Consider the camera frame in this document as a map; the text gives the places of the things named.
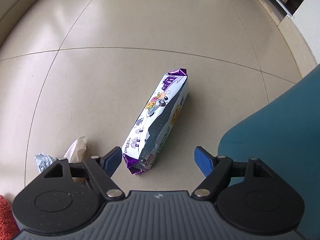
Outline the knotted white plastic bag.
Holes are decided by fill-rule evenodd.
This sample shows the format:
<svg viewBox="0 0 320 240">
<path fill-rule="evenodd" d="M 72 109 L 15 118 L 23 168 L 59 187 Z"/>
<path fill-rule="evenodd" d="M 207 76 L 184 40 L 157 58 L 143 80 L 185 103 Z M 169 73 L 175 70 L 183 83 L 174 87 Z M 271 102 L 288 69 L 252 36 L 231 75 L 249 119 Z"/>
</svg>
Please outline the knotted white plastic bag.
<svg viewBox="0 0 320 240">
<path fill-rule="evenodd" d="M 69 163 L 82 162 L 84 158 L 84 153 L 87 149 L 85 138 L 86 136 L 84 135 L 76 139 L 63 156 L 64 158 L 68 159 Z"/>
</svg>

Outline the purple white biscuit package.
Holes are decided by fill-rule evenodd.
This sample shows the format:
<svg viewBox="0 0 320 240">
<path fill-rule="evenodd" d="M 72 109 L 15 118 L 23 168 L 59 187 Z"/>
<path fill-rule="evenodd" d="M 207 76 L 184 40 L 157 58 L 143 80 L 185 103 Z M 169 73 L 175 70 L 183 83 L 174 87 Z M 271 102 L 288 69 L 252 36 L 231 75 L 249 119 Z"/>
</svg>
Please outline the purple white biscuit package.
<svg viewBox="0 0 320 240">
<path fill-rule="evenodd" d="M 131 174 L 147 172 L 161 151 L 188 96 L 187 70 L 166 73 L 121 148 Z"/>
</svg>

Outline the teal plastic trash bin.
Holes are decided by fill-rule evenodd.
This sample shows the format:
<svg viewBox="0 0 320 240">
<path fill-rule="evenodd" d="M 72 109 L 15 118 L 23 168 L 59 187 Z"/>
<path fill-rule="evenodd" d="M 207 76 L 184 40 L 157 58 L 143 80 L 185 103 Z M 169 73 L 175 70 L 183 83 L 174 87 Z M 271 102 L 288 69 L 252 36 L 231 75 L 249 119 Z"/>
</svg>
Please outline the teal plastic trash bin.
<svg viewBox="0 0 320 240">
<path fill-rule="evenodd" d="M 319 67 L 226 132 L 218 153 L 258 157 L 297 190 L 319 191 Z"/>
</svg>

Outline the long pink snack wrapper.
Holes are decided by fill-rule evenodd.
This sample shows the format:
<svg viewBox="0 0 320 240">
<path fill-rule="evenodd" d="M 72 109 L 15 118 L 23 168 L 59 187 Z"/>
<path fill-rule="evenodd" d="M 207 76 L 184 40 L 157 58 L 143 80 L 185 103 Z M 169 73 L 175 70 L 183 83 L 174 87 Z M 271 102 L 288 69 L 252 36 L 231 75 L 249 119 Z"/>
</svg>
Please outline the long pink snack wrapper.
<svg viewBox="0 0 320 240">
<path fill-rule="evenodd" d="M 77 184 L 80 184 L 80 185 L 87 185 L 87 181 L 85 178 L 72 178 L 72 180 L 77 183 Z"/>
</svg>

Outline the crumpled grey plastic bag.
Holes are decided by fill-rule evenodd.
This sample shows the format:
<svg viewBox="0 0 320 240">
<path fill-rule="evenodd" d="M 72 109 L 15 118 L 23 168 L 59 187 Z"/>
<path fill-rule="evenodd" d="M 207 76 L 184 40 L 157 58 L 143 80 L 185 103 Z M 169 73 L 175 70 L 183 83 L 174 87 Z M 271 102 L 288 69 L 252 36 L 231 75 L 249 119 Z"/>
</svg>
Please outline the crumpled grey plastic bag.
<svg viewBox="0 0 320 240">
<path fill-rule="evenodd" d="M 38 153 L 34 156 L 38 171 L 42 173 L 45 169 L 47 169 L 53 162 L 57 160 L 56 157 L 51 157 L 48 154 Z"/>
</svg>

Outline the red fuzzy slipper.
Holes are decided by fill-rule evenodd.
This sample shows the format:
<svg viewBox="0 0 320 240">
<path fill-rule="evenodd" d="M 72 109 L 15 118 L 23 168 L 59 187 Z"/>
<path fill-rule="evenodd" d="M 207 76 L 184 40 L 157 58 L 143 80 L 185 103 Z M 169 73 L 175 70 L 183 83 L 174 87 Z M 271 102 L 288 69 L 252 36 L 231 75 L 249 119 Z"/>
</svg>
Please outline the red fuzzy slipper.
<svg viewBox="0 0 320 240">
<path fill-rule="evenodd" d="M 10 203 L 1 195 L 0 202 L 0 238 L 11 240 L 20 232 L 13 217 Z"/>
</svg>

